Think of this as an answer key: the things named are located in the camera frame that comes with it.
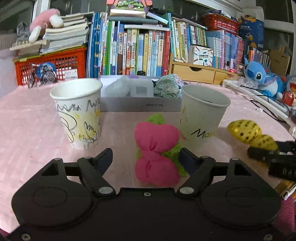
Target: gray box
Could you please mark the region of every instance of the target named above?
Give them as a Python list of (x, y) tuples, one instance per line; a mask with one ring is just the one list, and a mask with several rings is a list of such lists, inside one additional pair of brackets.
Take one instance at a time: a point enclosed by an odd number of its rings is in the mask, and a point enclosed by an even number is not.
[(103, 88), (101, 90), (100, 109), (102, 112), (179, 112), (181, 111), (181, 98), (171, 99), (154, 96), (145, 97), (106, 97), (104, 89), (106, 86), (121, 78), (120, 75), (101, 76)]

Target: plush toy nose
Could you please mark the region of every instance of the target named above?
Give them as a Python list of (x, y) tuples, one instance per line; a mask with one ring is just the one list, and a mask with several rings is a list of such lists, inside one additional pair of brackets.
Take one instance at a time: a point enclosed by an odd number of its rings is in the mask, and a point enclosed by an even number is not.
[(253, 78), (254, 77), (254, 73), (251, 70), (249, 70), (249, 69), (248, 69), (248, 76), (250, 78)]

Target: white paper cup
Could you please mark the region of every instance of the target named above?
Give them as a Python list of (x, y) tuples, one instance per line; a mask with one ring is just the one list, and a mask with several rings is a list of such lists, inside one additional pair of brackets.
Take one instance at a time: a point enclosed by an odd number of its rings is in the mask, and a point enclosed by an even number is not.
[(66, 135), (75, 149), (87, 150), (98, 144), (102, 86), (97, 79), (77, 79), (50, 91)]
[(180, 141), (196, 150), (213, 137), (230, 99), (219, 91), (200, 85), (182, 87)]

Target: yellow stuffed object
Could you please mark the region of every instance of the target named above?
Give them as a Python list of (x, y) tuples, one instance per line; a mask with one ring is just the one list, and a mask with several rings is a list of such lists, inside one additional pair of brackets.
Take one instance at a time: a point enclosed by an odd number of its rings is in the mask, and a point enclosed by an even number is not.
[(233, 137), (251, 147), (277, 151), (278, 145), (271, 136), (263, 135), (260, 126), (252, 120), (237, 120), (227, 126)]

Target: wooden drawer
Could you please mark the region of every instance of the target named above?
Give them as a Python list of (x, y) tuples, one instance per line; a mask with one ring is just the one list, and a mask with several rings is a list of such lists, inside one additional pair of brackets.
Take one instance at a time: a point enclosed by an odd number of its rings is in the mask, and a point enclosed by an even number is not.
[(230, 74), (230, 72), (229, 72), (229, 74), (227, 74), (227, 73), (222, 73), (222, 72), (216, 71), (215, 78), (214, 78), (214, 84), (222, 85), (223, 80), (227, 80), (232, 76), (233, 75)]
[(195, 81), (212, 84), (214, 81), (215, 71), (209, 69), (200, 69), (194, 67), (197, 71), (188, 66), (173, 65), (173, 74), (178, 75), (182, 80)]

